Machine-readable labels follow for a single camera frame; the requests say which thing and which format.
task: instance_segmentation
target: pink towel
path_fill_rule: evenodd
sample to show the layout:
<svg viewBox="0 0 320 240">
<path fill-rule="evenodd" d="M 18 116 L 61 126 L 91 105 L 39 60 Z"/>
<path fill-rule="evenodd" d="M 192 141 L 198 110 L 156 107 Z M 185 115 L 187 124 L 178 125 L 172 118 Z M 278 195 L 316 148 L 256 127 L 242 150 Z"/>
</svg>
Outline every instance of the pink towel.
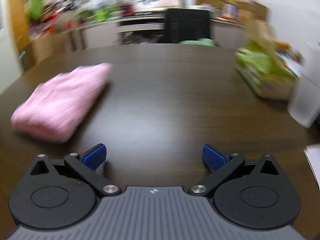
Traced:
<svg viewBox="0 0 320 240">
<path fill-rule="evenodd" d="M 103 90 L 111 67 L 81 66 L 38 85 L 14 111 L 13 129 L 48 142 L 68 141 Z"/>
</svg>

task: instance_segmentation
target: silver screw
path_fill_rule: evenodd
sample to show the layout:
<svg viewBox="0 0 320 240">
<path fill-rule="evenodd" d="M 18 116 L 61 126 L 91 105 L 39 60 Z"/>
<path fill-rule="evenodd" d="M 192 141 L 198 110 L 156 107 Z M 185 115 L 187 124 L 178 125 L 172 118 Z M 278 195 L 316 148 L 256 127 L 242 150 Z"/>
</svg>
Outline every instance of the silver screw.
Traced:
<svg viewBox="0 0 320 240">
<path fill-rule="evenodd" d="M 193 193 L 201 194 L 207 191 L 207 188 L 203 185 L 194 185 L 191 187 Z"/>
<path fill-rule="evenodd" d="M 119 187 L 116 185 L 106 185 L 102 188 L 105 193 L 116 193 L 119 190 Z"/>
</svg>

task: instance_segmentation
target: blue gripper pad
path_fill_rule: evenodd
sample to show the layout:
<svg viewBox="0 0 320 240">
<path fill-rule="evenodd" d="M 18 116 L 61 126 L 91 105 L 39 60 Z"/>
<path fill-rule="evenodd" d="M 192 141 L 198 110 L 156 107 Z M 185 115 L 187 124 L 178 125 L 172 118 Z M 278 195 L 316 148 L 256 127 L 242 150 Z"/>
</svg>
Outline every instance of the blue gripper pad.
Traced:
<svg viewBox="0 0 320 240">
<path fill-rule="evenodd" d="M 107 148 L 99 143 L 95 147 L 80 155 L 80 161 L 95 171 L 107 158 Z"/>
<path fill-rule="evenodd" d="M 212 170 L 216 171 L 225 165 L 229 160 L 229 155 L 215 149 L 212 145 L 206 144 L 202 149 L 202 160 Z"/>
</svg>

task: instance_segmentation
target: black chair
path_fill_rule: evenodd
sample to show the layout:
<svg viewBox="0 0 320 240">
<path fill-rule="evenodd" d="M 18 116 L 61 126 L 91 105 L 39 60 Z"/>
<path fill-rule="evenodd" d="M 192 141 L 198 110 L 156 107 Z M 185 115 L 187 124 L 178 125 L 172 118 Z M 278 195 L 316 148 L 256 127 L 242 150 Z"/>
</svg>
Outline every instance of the black chair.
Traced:
<svg viewBox="0 0 320 240">
<path fill-rule="evenodd" d="M 207 10 L 169 8 L 165 13 L 164 36 L 159 43 L 211 39 Z"/>
</svg>

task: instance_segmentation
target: wooden table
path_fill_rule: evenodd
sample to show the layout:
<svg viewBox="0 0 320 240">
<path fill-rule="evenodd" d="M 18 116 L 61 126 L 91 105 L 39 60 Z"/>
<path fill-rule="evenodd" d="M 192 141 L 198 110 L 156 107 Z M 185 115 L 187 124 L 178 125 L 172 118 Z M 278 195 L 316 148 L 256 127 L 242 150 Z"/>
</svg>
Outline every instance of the wooden table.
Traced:
<svg viewBox="0 0 320 240">
<path fill-rule="evenodd" d="M 273 154 L 302 199 L 294 226 L 312 239 L 320 231 L 320 196 L 303 149 L 320 134 L 299 126 L 285 103 L 256 97 L 236 72 L 234 54 L 194 45 L 128 45 L 53 57 L 26 72 L 0 96 L 0 237 L 14 228 L 8 197 L 37 154 L 57 159 L 104 143 L 108 163 L 101 172 L 121 187 L 188 188 L 210 173 L 201 150 L 212 143 L 247 158 Z M 101 62 L 114 65 L 110 83 L 67 143 L 12 131 L 12 112 L 39 83 Z"/>
</svg>

